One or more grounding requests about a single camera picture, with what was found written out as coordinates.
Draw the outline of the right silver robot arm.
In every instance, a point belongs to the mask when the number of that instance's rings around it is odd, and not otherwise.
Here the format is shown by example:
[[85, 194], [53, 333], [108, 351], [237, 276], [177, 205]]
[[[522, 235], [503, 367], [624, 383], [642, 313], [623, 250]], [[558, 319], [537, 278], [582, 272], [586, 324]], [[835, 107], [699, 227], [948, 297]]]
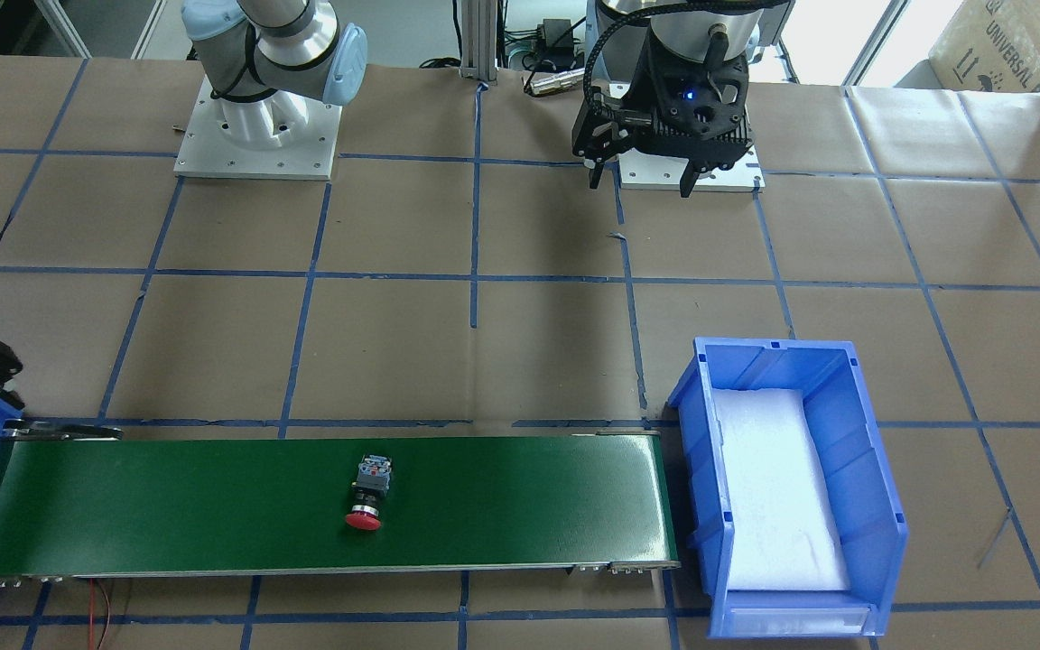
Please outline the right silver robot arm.
[[235, 1], [199, 63], [0, 58], [0, 338], [42, 419], [294, 416], [330, 186], [182, 180], [186, 102], [223, 140], [316, 144], [307, 111], [362, 78], [326, 3], [272, 23]]

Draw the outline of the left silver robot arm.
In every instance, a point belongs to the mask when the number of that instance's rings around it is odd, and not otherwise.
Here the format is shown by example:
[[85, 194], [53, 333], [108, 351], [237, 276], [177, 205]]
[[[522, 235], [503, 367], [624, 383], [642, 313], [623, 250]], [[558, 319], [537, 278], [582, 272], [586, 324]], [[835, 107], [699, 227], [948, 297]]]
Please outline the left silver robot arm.
[[754, 148], [748, 66], [781, 32], [789, 1], [594, 1], [571, 152], [597, 189], [628, 152], [673, 164], [682, 197]]

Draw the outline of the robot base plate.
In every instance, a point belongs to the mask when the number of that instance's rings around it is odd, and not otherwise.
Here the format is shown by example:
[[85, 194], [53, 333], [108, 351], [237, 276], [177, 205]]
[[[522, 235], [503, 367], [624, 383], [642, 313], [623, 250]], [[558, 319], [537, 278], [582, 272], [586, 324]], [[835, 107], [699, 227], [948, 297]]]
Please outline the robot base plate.
[[211, 97], [203, 79], [174, 172], [207, 180], [330, 181], [343, 108], [292, 92], [251, 104]]
[[751, 192], [765, 182], [755, 151], [754, 129], [739, 123], [735, 129], [702, 140], [670, 127], [620, 132], [612, 141], [620, 148], [617, 160], [625, 188]]

